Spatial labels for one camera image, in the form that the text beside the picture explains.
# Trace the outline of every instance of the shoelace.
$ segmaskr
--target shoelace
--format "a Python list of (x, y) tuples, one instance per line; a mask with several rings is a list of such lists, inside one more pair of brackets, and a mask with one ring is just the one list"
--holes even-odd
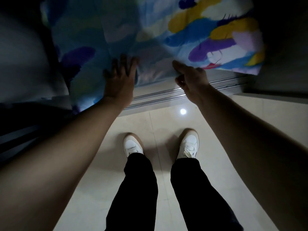
[(192, 158), (193, 156), (195, 156), (195, 154), (197, 153), (197, 151), (195, 150), (196, 145), (193, 143), (184, 143), (185, 147), (184, 147), (184, 154), (189, 157)]
[(132, 154), (132, 153), (136, 153), (136, 152), (138, 152), (136, 147), (131, 147), (131, 148), (128, 149), (129, 155)]

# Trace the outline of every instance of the person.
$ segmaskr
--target person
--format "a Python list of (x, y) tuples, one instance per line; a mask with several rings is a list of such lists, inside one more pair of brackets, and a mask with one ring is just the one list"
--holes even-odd
[[(2, 230), (52, 230), (110, 125), (133, 100), (137, 59), (104, 71), (104, 96), (59, 132), (0, 170)], [(308, 230), (307, 149), (214, 89), (206, 72), (173, 61), (176, 83), (200, 109), (234, 168), (279, 230)], [(195, 158), (198, 134), (185, 133), (171, 183), (188, 230), (242, 230)], [(106, 230), (154, 230), (157, 183), (146, 149), (124, 139), (126, 174), (106, 218)]]

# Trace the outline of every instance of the hand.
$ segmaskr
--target hand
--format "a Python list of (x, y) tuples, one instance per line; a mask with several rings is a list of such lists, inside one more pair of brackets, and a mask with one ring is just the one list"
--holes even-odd
[(112, 61), (112, 73), (104, 70), (104, 77), (106, 79), (104, 101), (111, 101), (125, 109), (133, 100), (133, 90), (135, 83), (135, 76), (137, 70), (138, 60), (136, 57), (131, 59), (130, 67), (127, 68), (127, 57), (121, 55), (120, 69), (118, 67), (118, 60)]
[(187, 98), (196, 105), (201, 104), (201, 93), (207, 87), (210, 87), (206, 72), (202, 68), (193, 68), (181, 62), (174, 60), (172, 62), (174, 69), (182, 75), (175, 79), (177, 85), (183, 89)]

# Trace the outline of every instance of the left hand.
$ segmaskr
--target left hand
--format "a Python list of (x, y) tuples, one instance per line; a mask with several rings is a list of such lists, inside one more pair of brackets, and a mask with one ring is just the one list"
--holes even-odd
[(136, 57), (131, 59), (129, 68), (127, 68), (127, 57), (121, 54), (120, 68), (118, 60), (112, 61), (111, 74), (104, 70), (106, 79), (105, 92), (102, 100), (111, 101), (125, 109), (133, 100), (133, 90), (138, 60)]

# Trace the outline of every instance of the right hand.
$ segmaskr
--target right hand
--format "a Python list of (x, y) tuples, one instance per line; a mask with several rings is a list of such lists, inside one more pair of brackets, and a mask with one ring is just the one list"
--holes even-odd
[(196, 105), (202, 103), (202, 91), (210, 87), (206, 72), (202, 68), (193, 68), (174, 60), (172, 66), (182, 73), (175, 79), (177, 85), (183, 89), (187, 98)]

